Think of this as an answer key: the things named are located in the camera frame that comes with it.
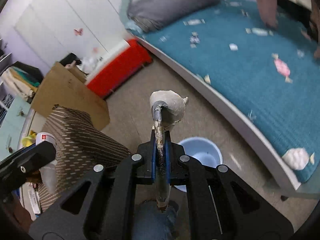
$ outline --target gray floor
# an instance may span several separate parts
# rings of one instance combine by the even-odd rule
[[[150,140],[149,97],[157,90],[173,90],[182,97],[189,97],[184,119],[171,132],[173,142],[191,136],[212,140],[219,147],[224,163],[287,217],[295,230],[303,224],[317,200],[289,198],[282,202],[279,192],[264,187],[271,174],[253,150],[215,108],[159,59],[136,73],[108,98],[111,121],[103,132],[134,153],[140,143]],[[177,227],[180,239],[188,239],[187,202],[179,193],[172,190],[172,197],[180,198],[182,206]],[[137,197],[148,199],[152,197],[152,190],[139,187]]]

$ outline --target red butterfly decal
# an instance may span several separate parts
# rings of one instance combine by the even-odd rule
[[[75,36],[82,36],[83,35],[83,28],[80,28],[79,30],[73,29]]]

